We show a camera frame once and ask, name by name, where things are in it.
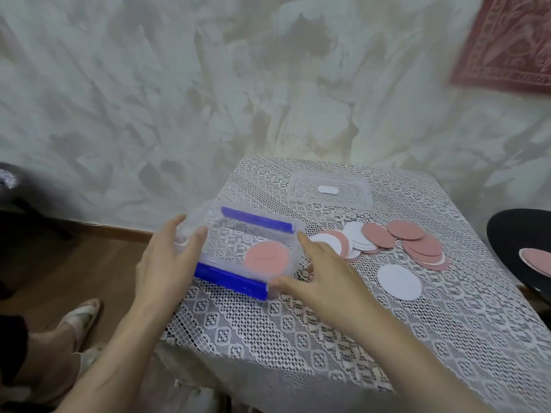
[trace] white lace tablecloth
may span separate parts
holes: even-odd
[[[365,177],[372,187],[373,209],[287,201],[289,178],[299,170]],[[446,244],[450,268],[426,270],[398,242],[394,250],[362,254],[353,263],[365,283],[448,368],[499,411],[551,411],[549,331],[431,176],[249,156],[219,197],[298,217],[306,223],[308,235],[341,229],[355,220],[382,225],[396,218],[417,222]],[[423,283],[421,298],[401,301],[384,292],[376,277],[384,264],[400,264],[414,272]],[[306,277],[306,272],[297,276]],[[194,348],[232,396],[265,413],[395,408],[389,380],[374,360],[287,295],[260,302],[197,280],[164,339]]]

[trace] clear plastic container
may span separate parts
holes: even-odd
[[[373,207],[371,185],[365,178],[313,171],[299,171],[291,175],[287,200],[358,210]]]
[[[245,253],[265,241],[279,242],[287,249],[289,259],[282,275],[294,276],[299,269],[303,251],[296,232],[305,227],[300,219],[227,200],[209,200],[176,229],[176,250],[182,251],[201,225],[207,226],[208,236],[195,271],[197,278],[266,300],[267,282],[273,276],[252,271],[243,264]]]

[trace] red patterned carpet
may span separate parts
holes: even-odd
[[[551,0],[484,0],[451,82],[550,94]]]

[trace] white oval label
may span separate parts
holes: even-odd
[[[339,189],[337,187],[331,187],[331,186],[319,186],[317,188],[317,190],[320,193],[325,193],[325,194],[338,194],[339,193]]]

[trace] hand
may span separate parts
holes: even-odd
[[[270,285],[298,298],[326,324],[354,337],[362,327],[362,315],[382,309],[358,272],[323,242],[312,242],[299,232],[299,241],[312,264],[307,283],[292,277],[273,278]]]
[[[179,215],[166,222],[162,230],[153,235],[136,266],[134,304],[142,309],[170,316],[186,296],[207,237],[207,227],[197,228],[185,250],[177,255],[174,250],[176,227],[185,218]]]

